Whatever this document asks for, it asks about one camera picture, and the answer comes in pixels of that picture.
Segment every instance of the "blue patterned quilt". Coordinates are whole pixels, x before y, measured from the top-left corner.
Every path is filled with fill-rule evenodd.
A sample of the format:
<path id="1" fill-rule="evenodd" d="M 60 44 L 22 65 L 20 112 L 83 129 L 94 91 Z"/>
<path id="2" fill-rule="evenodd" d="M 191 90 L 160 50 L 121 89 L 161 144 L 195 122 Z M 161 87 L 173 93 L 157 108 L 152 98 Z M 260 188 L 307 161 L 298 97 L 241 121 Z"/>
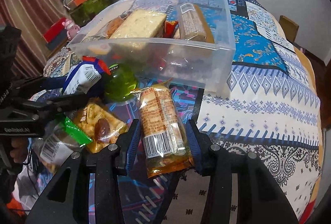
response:
<path id="1" fill-rule="evenodd" d="M 173 98 L 183 121 L 194 118 L 200 131 L 206 132 L 213 142 L 239 154 L 257 153 L 300 218 L 320 175 L 317 125 L 320 100 L 277 20 L 256 0 L 228 3 L 236 41 L 232 71 L 227 79 L 229 96 L 216 97 L 203 89 L 172 85 Z M 215 19 L 217 12 L 206 17 L 212 32 Z M 47 65 L 45 75 L 64 75 L 78 61 L 72 52 L 63 49 Z M 52 94 L 56 93 L 44 92 L 40 98 L 47 99 Z M 110 104 L 109 109 L 128 123 L 138 116 L 134 103 Z M 149 223 L 155 219 L 175 177 L 168 174 L 147 179 L 142 172 L 143 154 L 140 145 L 134 169 L 129 176 L 119 177 L 126 223 Z M 198 224 L 209 178 L 196 177 L 192 171 L 180 177 L 164 221 Z M 90 223 L 95 223 L 94 175 L 90 181 L 89 215 Z"/>

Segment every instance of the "plastic wrapper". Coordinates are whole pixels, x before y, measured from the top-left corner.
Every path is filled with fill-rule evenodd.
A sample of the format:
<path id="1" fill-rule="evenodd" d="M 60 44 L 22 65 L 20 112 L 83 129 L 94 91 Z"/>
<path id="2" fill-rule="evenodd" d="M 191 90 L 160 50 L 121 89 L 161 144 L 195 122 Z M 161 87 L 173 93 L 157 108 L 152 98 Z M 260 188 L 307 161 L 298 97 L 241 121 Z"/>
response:
<path id="1" fill-rule="evenodd" d="M 174 39 L 180 39 L 180 31 L 179 27 L 175 30 L 175 34 L 173 35 Z"/>
<path id="2" fill-rule="evenodd" d="M 120 16 L 118 16 L 117 18 L 112 19 L 105 26 L 103 26 L 95 35 L 86 37 L 82 42 L 85 43 L 85 42 L 109 39 L 111 37 L 111 35 L 117 30 L 117 28 L 119 26 L 122 25 L 122 23 L 127 19 L 127 17 L 131 13 L 132 13 L 132 11 L 126 11 L 123 14 L 121 14 Z"/>
<path id="3" fill-rule="evenodd" d="M 115 143 L 120 134 L 128 130 L 123 121 L 107 112 L 98 98 L 90 99 L 86 107 L 77 111 L 72 121 L 93 140 L 86 146 L 91 153 Z"/>
<path id="4" fill-rule="evenodd" d="M 112 36 L 112 34 L 118 29 L 119 26 L 127 19 L 129 15 L 131 15 L 132 11 L 124 12 L 122 15 L 117 18 L 111 20 L 106 25 L 106 35 L 107 39 Z"/>
<path id="5" fill-rule="evenodd" d="M 69 118 L 63 117 L 47 124 L 43 138 L 32 140 L 32 148 L 43 165 L 54 174 L 71 153 L 80 151 L 91 142 Z"/>
<path id="6" fill-rule="evenodd" d="M 193 165 L 185 128 L 176 114 L 170 90 L 164 84 L 156 84 L 136 93 L 148 178 Z"/>
<path id="7" fill-rule="evenodd" d="M 200 8 L 191 3 L 178 5 L 180 38 L 214 43 L 214 37 Z"/>
<path id="8" fill-rule="evenodd" d="M 139 38 L 163 36 L 165 13 L 138 9 L 118 27 L 110 38 Z"/>
<path id="9" fill-rule="evenodd" d="M 70 69 L 62 93 L 69 95 L 84 92 L 88 97 L 100 96 L 104 92 L 103 74 L 110 75 L 110 71 L 102 60 L 83 56 L 83 61 Z"/>
<path id="10" fill-rule="evenodd" d="M 166 21 L 164 24 L 163 38 L 172 38 L 176 30 L 178 21 Z"/>

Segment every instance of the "pink toy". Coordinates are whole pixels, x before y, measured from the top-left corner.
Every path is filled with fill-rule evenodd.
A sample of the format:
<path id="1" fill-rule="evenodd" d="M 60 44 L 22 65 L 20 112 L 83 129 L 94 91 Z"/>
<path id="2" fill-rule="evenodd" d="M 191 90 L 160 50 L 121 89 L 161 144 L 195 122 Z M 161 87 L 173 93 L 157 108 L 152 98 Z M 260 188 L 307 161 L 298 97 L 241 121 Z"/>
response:
<path id="1" fill-rule="evenodd" d="M 67 30 L 68 40 L 72 40 L 80 30 L 80 27 L 68 18 L 65 22 L 62 22 L 62 25 Z"/>

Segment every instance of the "food label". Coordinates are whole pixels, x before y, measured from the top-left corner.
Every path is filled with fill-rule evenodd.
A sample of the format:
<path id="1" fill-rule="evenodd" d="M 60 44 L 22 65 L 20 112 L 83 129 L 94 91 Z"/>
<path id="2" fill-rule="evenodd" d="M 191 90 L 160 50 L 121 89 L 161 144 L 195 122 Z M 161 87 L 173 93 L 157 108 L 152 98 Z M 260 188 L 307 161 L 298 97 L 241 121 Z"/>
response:
<path id="1" fill-rule="evenodd" d="M 47 163 L 62 165 L 71 153 L 73 151 L 53 134 L 46 139 L 40 157 Z"/>
<path id="2" fill-rule="evenodd" d="M 99 74 L 92 64 L 83 64 L 74 74 L 63 94 L 69 95 L 76 92 L 84 92 L 87 94 L 89 89 L 100 79 L 101 74 Z"/>
<path id="3" fill-rule="evenodd" d="M 112 66 L 109 67 L 109 71 L 112 72 L 114 70 L 116 70 L 119 67 L 118 64 L 113 64 Z"/>
<path id="4" fill-rule="evenodd" d="M 158 134 L 151 134 L 143 138 L 146 158 L 153 158 L 157 156 L 163 157 L 171 152 L 169 138 L 166 132 Z"/>
<path id="5" fill-rule="evenodd" d="M 177 123 L 176 111 L 169 91 L 155 91 L 152 87 L 142 93 L 141 118 L 145 136 L 164 132 L 164 125 L 171 128 Z"/>
<path id="6" fill-rule="evenodd" d="M 183 4 L 180 6 L 180 10 L 182 11 L 182 14 L 188 11 L 195 11 L 193 4 Z"/>

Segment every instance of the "black wire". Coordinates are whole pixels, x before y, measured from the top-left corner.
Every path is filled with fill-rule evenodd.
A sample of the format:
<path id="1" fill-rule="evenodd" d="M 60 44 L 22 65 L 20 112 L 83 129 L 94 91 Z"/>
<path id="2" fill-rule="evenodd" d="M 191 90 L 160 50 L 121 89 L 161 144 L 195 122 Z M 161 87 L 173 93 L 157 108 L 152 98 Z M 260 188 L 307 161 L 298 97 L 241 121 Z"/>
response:
<path id="1" fill-rule="evenodd" d="M 30 212 L 31 210 L 22 210 L 22 209 L 14 209 L 14 208 L 8 208 L 9 210 L 13 211 L 21 211 L 21 212 Z"/>
<path id="2" fill-rule="evenodd" d="M 36 189 L 36 187 L 35 187 L 35 185 L 34 185 L 34 183 L 33 183 L 33 181 L 32 181 L 32 179 L 31 179 L 31 177 L 30 177 L 30 174 L 29 174 L 29 163 L 30 163 L 30 161 L 31 161 L 31 156 L 32 156 L 32 153 L 31 153 L 31 149 L 32 149 L 32 146 L 30 146 L 30 150 L 29 150 L 29 153 L 28 153 L 28 162 L 27 163 L 23 163 L 23 165 L 27 165 L 28 167 L 28 177 L 29 177 L 29 179 L 30 179 L 30 182 L 31 182 L 31 184 L 32 184 L 32 186 L 34 187 L 34 190 L 36 191 L 36 193 L 37 193 L 37 195 L 38 195 L 38 197 L 39 197 L 39 193 L 38 193 L 38 191 L 37 191 L 37 189 Z"/>

